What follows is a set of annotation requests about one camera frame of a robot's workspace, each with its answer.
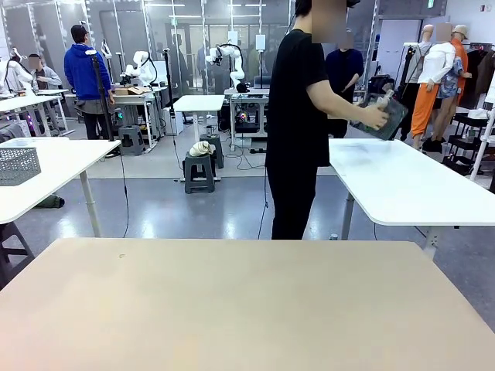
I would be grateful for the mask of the person's right hand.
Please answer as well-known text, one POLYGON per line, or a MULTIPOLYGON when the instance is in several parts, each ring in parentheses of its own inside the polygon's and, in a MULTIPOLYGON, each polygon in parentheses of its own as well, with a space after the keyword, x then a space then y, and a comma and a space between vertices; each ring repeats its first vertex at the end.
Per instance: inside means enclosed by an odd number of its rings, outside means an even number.
POLYGON ((389 115, 383 111, 378 104, 369 105, 364 108, 362 123, 374 130, 379 130, 386 125, 389 115))

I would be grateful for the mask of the person's left hand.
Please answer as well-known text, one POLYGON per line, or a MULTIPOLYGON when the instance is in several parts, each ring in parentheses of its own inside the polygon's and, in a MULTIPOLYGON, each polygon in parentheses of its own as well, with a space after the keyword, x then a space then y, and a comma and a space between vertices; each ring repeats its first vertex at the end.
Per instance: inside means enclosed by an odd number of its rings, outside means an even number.
POLYGON ((378 106, 379 109, 384 110, 393 97, 394 97, 394 90, 390 89, 386 92, 386 94, 381 95, 377 98, 376 105, 378 106))

